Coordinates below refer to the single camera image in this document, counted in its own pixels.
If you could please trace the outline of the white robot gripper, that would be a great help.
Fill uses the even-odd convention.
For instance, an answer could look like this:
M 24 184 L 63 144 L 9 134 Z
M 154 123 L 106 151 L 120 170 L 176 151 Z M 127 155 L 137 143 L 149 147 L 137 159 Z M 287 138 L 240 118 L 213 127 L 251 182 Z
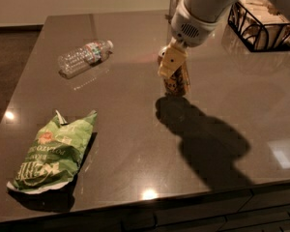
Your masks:
M 173 38 L 159 52 L 158 75 L 170 78 L 186 61 L 187 48 L 203 44 L 215 30 L 220 18 L 220 6 L 209 0 L 182 0 L 171 20 Z

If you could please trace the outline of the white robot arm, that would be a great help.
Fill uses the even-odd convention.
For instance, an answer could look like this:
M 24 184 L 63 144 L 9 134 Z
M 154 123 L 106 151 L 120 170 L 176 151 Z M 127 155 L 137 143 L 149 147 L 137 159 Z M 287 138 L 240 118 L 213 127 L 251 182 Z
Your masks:
M 238 0 L 182 0 L 171 19 L 172 38 L 159 64 L 169 78 L 187 59 L 187 48 L 203 44 L 220 19 Z M 290 0 L 270 0 L 290 20 Z

